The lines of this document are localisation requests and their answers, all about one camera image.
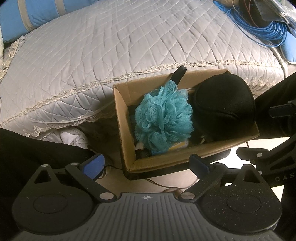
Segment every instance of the mattress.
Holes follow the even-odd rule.
[[[25,136],[109,118],[115,83],[181,65],[227,68],[254,95],[287,75],[278,52],[251,41],[212,0],[102,0],[24,38],[0,84],[0,127]]]

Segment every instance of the floor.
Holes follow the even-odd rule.
[[[288,138],[277,138],[277,139],[266,139],[266,140],[252,140],[249,141],[249,147],[251,148],[266,148],[271,150],[287,140]],[[114,150],[114,146],[119,146],[119,143],[113,143],[112,148],[109,148],[109,155],[114,160],[113,165],[116,167],[121,167],[120,162],[120,153],[119,150]],[[239,146],[232,148],[228,157],[220,160],[219,162],[227,165],[229,168],[241,168],[243,164],[249,163],[248,161],[242,161],[236,156],[236,150]],[[114,168],[107,168],[107,175],[98,179],[97,182],[102,186],[116,194],[117,196],[123,192],[132,192],[132,193],[156,193],[162,192],[166,188],[159,187],[155,184],[148,182],[147,180],[135,180],[130,181],[126,179],[121,170],[117,170]],[[176,172],[164,176],[151,178],[153,181],[158,184],[170,187],[178,187],[178,188],[188,188],[194,183],[197,182],[196,176],[193,174],[191,170],[185,170],[181,172]],[[273,188],[273,191],[277,195],[279,199],[281,199],[283,186]]]

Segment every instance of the cardboard box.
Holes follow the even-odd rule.
[[[228,72],[226,69],[187,71],[179,82],[178,89],[195,88],[196,85],[209,77],[226,72]],[[201,157],[211,156],[259,136],[257,125],[254,124],[248,131],[248,136],[196,145],[136,160],[133,138],[134,130],[131,128],[130,122],[130,115],[134,113],[129,113],[128,107],[139,105],[146,93],[164,86],[171,76],[172,74],[158,75],[114,85],[114,100],[120,135],[123,172],[126,178],[130,180],[154,177],[188,169],[188,159],[193,153]]]

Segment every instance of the bed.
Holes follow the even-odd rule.
[[[101,0],[22,38],[0,83],[0,127],[38,137],[111,118],[113,84],[181,65],[227,68],[255,97],[296,71],[212,0]]]

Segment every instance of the person's leg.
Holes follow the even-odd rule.
[[[18,232],[12,204],[40,165],[64,168],[72,162],[82,163],[93,155],[79,147],[35,140],[0,129],[0,241]]]
[[[255,99],[256,123],[260,132],[258,139],[289,137],[296,133],[296,117],[272,118],[268,110],[272,106],[287,104],[296,99],[296,73],[273,86]]]

